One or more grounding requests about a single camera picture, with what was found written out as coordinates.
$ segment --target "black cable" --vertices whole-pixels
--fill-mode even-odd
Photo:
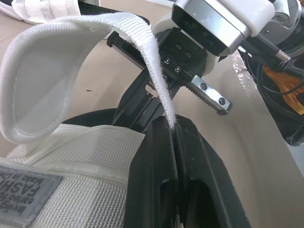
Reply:
[[[258,68],[257,68],[257,87],[260,91],[260,94],[262,96],[262,98],[264,99],[264,101],[270,106],[272,107],[274,110],[276,110],[277,112],[281,113],[282,115],[285,115],[293,120],[299,121],[301,123],[304,123],[304,116],[293,113],[285,108],[283,108],[282,106],[278,105],[276,102],[274,102],[273,99],[271,99],[269,97],[269,95],[264,91],[263,89],[263,77],[264,77],[264,72],[263,72],[263,65],[259,64]]]
[[[257,81],[257,77],[253,74],[251,68],[250,68],[250,64],[249,64],[249,54],[248,52],[245,52],[245,55],[244,55],[244,62],[245,62],[245,65],[246,65],[246,68],[248,70],[248,72],[255,78],[255,80]],[[284,96],[284,95],[288,95],[288,94],[292,94],[294,91],[298,90],[299,88],[301,88],[302,86],[304,86],[304,82],[298,84],[297,86],[295,86],[294,88],[286,91],[286,92],[277,92],[277,91],[274,91],[272,89],[269,89],[267,88],[266,86],[263,85],[263,88],[266,89],[268,92],[274,94],[274,95],[277,95],[277,96]]]

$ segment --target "black plastic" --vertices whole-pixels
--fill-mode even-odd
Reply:
[[[163,73],[167,78],[170,97],[173,99],[180,87],[191,81],[195,75],[203,74],[207,52],[177,28],[159,33],[157,38]],[[107,45],[115,46],[116,49],[143,68],[124,93],[113,119],[113,125],[128,127],[144,133],[149,124],[163,114],[164,109],[160,99],[153,97],[146,91],[146,86],[153,87],[153,84],[150,82],[150,75],[143,57],[130,43],[119,37],[117,32],[110,35]],[[166,58],[170,58],[169,64],[165,63]],[[177,66],[180,67],[180,72],[176,70]]]
[[[176,198],[173,140],[161,117],[151,124],[130,165],[123,228],[171,228]]]
[[[191,120],[153,121],[131,166],[123,228],[250,228],[224,163]]]
[[[186,228],[251,227],[223,161],[191,120],[177,119],[174,151],[178,177],[183,179],[181,222]]]
[[[82,1],[78,1],[79,9],[81,15],[99,15],[104,13],[118,13],[121,11],[109,9],[101,6],[96,6],[92,4],[88,4]],[[150,21],[147,18],[141,17],[145,22],[147,22],[148,25],[150,25]]]

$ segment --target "fabric label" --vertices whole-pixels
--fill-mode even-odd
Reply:
[[[0,165],[0,222],[24,227],[42,209],[62,176]]]

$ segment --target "white surface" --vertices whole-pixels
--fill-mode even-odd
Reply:
[[[161,4],[161,5],[168,6],[168,7],[172,7],[174,4],[174,2],[170,1],[170,0],[146,0],[146,1],[150,1],[153,3]]]
[[[247,25],[255,37],[275,15],[275,8],[268,0],[219,0],[239,20]]]

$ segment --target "white strap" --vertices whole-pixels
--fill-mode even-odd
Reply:
[[[157,40],[129,13],[56,19],[29,28],[8,47],[0,68],[0,127],[9,141],[31,143],[50,135],[70,107],[78,71],[111,28],[125,33],[141,52],[170,128],[174,108],[162,76]]]
[[[12,7],[19,17],[32,24],[80,15],[78,0],[13,0]]]

